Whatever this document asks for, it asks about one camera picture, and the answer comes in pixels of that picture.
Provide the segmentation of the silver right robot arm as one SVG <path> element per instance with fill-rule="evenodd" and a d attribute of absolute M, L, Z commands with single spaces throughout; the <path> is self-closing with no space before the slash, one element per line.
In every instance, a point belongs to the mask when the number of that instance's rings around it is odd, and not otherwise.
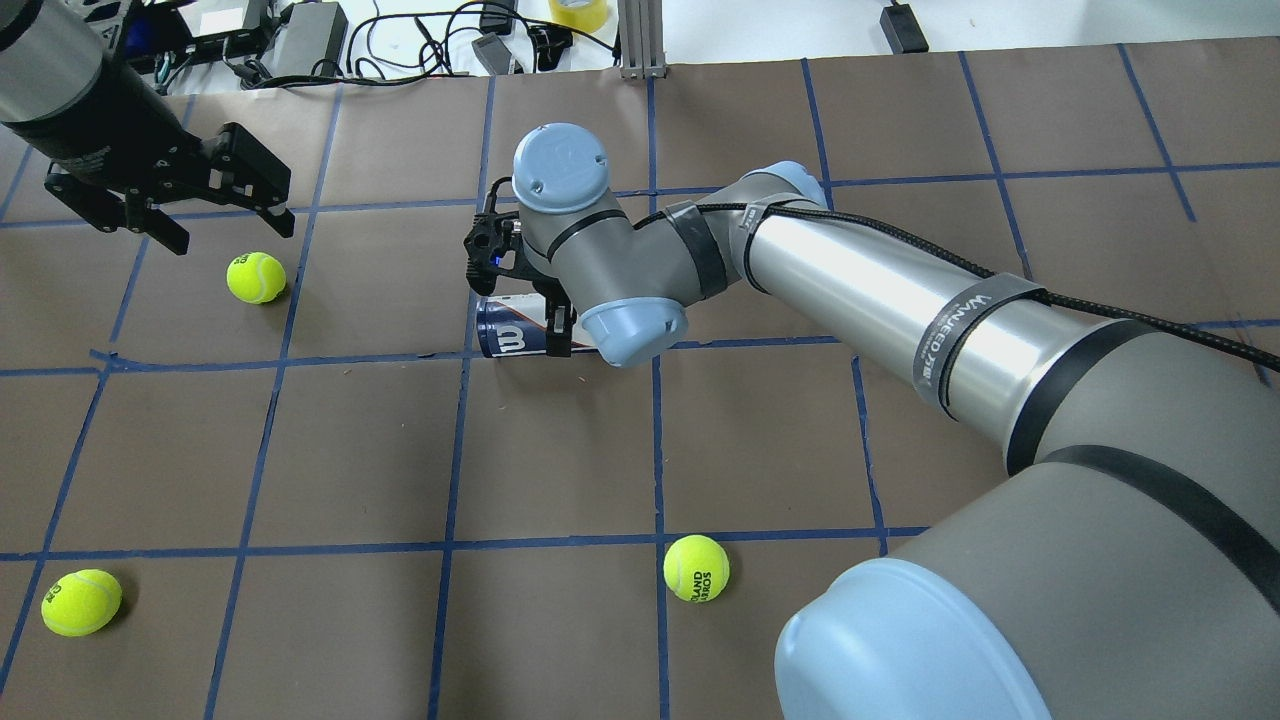
<path fill-rule="evenodd" d="M 1277 357 L 1053 293 L 833 211 L 795 161 L 632 223 L 588 129 L 531 129 L 466 277 L 547 301 L 612 366 L 687 333 L 737 281 L 995 441 L 1009 478 L 797 611 L 774 651 L 787 719 L 1275 719 Z"/>

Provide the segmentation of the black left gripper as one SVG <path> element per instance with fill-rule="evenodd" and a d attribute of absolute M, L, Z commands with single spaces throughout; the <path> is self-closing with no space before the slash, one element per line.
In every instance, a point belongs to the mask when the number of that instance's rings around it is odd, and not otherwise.
<path fill-rule="evenodd" d="M 46 158 L 45 191 L 101 232 L 146 234 L 184 256 L 189 232 L 152 206 L 200 199 L 294 236 L 291 169 L 279 156 L 239 123 L 202 142 L 120 63 L 8 68 L 5 126 Z"/>

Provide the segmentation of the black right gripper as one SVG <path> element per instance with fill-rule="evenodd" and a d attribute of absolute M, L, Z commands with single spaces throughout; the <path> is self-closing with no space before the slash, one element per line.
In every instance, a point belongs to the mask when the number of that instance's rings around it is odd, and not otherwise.
<path fill-rule="evenodd" d="M 509 183 L 509 179 L 494 181 L 485 195 L 485 200 L 494 199 L 498 201 L 499 190 L 507 183 Z M 524 242 L 520 217 L 515 220 L 515 255 L 509 255 L 504 263 L 506 265 L 511 260 L 515 260 L 515 269 L 503 272 L 499 275 L 468 272 L 467 255 L 465 278 L 471 291 L 484 297 L 493 296 L 499 278 L 511 278 L 530 283 L 545 299 L 547 355 L 550 357 L 571 357 L 573 354 L 573 327 L 576 322 L 573 307 L 568 300 L 561 299 L 561 283 L 547 273 L 538 270 L 529 259 L 529 247 Z"/>

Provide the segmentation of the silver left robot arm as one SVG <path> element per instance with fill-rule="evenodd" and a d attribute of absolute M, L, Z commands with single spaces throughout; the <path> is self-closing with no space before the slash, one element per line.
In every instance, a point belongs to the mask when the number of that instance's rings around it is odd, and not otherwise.
<path fill-rule="evenodd" d="M 3 124 L 49 159 L 46 191 L 86 224 L 183 255 L 189 232 L 164 206 L 197 199 L 294 233 L 289 167 L 239 123 L 188 132 L 67 3 L 5 1 L 1 41 Z"/>

